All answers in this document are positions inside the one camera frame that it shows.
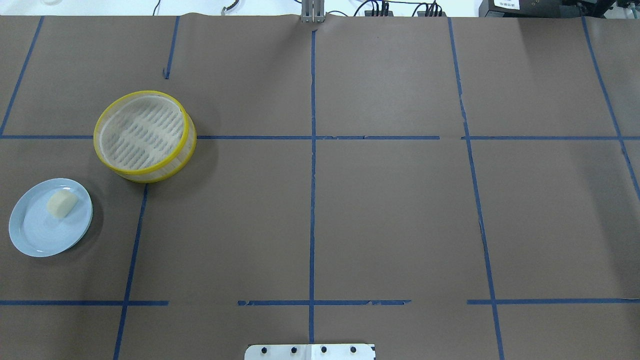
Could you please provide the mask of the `white steamed bun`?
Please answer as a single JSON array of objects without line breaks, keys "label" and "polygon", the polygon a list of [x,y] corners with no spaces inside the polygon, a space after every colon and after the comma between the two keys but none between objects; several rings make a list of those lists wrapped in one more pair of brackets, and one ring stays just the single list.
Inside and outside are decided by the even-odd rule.
[{"label": "white steamed bun", "polygon": [[47,212],[56,219],[65,218],[78,202],[78,197],[68,189],[55,192],[46,203]]}]

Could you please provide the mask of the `yellow rimmed bamboo steamer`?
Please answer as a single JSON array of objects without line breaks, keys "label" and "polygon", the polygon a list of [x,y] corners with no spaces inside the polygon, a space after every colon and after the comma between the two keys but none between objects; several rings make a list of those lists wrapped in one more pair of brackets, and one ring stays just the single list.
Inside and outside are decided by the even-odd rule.
[{"label": "yellow rimmed bamboo steamer", "polygon": [[173,96],[132,92],[110,104],[94,126],[98,159],[120,177],[157,183],[176,175],[197,145],[194,121]]}]

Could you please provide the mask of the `light blue plate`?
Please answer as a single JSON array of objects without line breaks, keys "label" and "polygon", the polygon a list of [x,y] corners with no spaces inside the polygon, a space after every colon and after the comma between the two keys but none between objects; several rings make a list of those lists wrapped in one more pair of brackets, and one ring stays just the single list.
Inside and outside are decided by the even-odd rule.
[{"label": "light blue plate", "polygon": [[[46,210],[50,197],[66,189],[78,197],[75,207],[64,218]],[[34,185],[17,201],[7,230],[15,248],[32,257],[54,256],[72,248],[87,234],[93,220],[89,192],[71,178],[51,178]]]}]

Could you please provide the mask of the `aluminium frame post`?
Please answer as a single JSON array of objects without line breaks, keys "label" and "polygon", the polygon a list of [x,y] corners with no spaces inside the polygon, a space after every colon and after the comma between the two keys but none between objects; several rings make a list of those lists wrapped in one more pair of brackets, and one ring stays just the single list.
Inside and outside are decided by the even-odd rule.
[{"label": "aluminium frame post", "polygon": [[300,0],[302,23],[324,23],[326,19],[324,0]]}]

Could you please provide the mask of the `white mounting base plate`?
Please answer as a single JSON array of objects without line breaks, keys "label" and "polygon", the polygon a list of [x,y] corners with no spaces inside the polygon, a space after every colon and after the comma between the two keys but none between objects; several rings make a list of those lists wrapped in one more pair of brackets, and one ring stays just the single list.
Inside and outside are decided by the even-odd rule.
[{"label": "white mounting base plate", "polygon": [[245,360],[375,360],[374,344],[254,344],[247,347]]}]

